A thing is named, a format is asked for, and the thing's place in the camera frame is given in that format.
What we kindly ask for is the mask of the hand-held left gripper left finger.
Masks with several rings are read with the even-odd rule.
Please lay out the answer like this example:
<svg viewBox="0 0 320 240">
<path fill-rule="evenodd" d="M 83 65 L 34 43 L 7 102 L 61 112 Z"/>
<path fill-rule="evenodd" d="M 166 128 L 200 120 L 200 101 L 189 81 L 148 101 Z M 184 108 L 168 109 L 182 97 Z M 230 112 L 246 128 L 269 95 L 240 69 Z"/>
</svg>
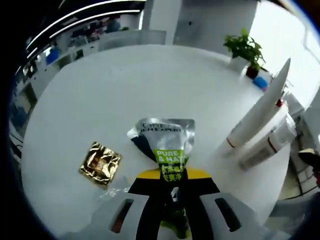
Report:
<svg viewBox="0 0 320 240">
<path fill-rule="evenodd" d="M 63 240 L 156 240 L 163 205 L 160 170 L 138 174 L 128 192 L 118 193 L 93 213 L 91 222 Z"/>
</svg>

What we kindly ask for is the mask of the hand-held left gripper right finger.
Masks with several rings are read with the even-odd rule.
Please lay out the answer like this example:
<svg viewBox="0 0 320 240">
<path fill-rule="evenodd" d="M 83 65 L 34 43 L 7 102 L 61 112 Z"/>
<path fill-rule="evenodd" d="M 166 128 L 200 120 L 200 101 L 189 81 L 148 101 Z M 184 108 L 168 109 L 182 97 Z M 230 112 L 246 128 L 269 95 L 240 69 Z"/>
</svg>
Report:
<svg viewBox="0 0 320 240">
<path fill-rule="evenodd" d="M 202 169 L 186 168 L 183 205 L 194 240 L 267 240 L 270 230 L 230 193 L 221 192 Z"/>
</svg>

